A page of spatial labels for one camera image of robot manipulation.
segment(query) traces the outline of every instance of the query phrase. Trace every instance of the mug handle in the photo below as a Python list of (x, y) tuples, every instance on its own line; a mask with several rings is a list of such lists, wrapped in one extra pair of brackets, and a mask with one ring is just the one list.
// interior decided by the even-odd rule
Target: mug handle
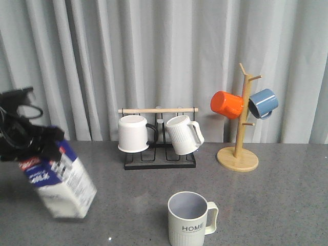
[(208, 227), (205, 227), (205, 235), (211, 234), (216, 231), (216, 220), (217, 220), (217, 214), (219, 212), (219, 209), (214, 202), (209, 201), (207, 203), (207, 206), (208, 206), (208, 211), (213, 209), (214, 212), (212, 217), (212, 223)]
[(154, 125), (149, 124), (149, 123), (146, 124), (146, 127), (150, 128), (150, 129), (153, 129), (154, 132), (155, 132), (154, 141), (147, 141), (146, 144), (147, 145), (155, 144), (158, 141), (158, 129)]
[(272, 111), (270, 111), (267, 115), (262, 116), (261, 119), (269, 118), (271, 114), (272, 114)]
[(199, 127), (198, 122), (191, 121), (189, 123), (189, 125), (192, 125), (193, 126), (192, 129), (195, 130), (196, 135), (198, 137), (197, 146), (201, 146), (204, 143), (205, 139), (204, 139), (204, 137), (203, 137), (203, 135), (202, 135), (202, 133), (200, 131), (200, 127)]

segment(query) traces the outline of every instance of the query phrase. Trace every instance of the blue mug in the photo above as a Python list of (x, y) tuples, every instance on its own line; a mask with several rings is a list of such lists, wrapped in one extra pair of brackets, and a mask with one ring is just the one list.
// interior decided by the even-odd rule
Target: blue mug
[(258, 119), (267, 119), (278, 107), (278, 98), (270, 89), (264, 89), (250, 96), (248, 108)]

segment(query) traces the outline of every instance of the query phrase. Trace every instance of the wooden mug tree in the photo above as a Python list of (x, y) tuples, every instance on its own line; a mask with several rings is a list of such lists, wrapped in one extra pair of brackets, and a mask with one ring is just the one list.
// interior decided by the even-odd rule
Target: wooden mug tree
[(246, 122), (252, 81), (258, 78), (262, 78), (262, 76), (258, 75), (253, 77), (252, 74), (245, 72), (245, 69), (241, 63), (239, 63), (239, 66), (242, 70), (242, 73), (244, 74), (244, 83), (242, 88), (242, 99), (244, 105), (239, 116), (236, 143), (235, 147), (226, 147), (220, 149), (217, 152), (217, 159), (224, 167), (228, 169), (238, 172), (249, 172), (257, 168), (258, 158), (253, 152), (243, 149), (242, 144), (245, 135), (245, 127), (255, 125), (254, 123)]

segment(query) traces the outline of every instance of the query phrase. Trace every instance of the wooden dowel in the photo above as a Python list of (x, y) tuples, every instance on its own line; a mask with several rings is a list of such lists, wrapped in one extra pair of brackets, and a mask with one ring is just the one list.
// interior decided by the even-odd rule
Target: wooden dowel
[(239, 66), (240, 66), (240, 68), (241, 68), (242, 73), (243, 73), (244, 75), (246, 75), (245, 69), (244, 69), (244, 67), (242, 66), (241, 63), (239, 63)]
[(258, 75), (258, 76), (255, 76), (253, 78), (250, 78), (248, 81), (252, 81), (252, 80), (255, 80), (255, 79), (258, 79), (258, 78), (262, 78), (262, 75)]
[(242, 123), (243, 126), (255, 126), (255, 123)]
[(172, 108), (172, 109), (119, 109), (119, 114), (138, 114), (138, 113), (188, 113), (198, 112), (198, 108)]

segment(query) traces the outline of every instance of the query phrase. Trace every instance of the wooden base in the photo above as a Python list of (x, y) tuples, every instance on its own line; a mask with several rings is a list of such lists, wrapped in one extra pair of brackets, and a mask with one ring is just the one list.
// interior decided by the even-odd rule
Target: wooden base
[(226, 168), (238, 171), (249, 172), (257, 168), (258, 158), (257, 156), (246, 149), (241, 149), (240, 156), (236, 158), (234, 156), (235, 147), (226, 147), (220, 149), (217, 152), (217, 160)]

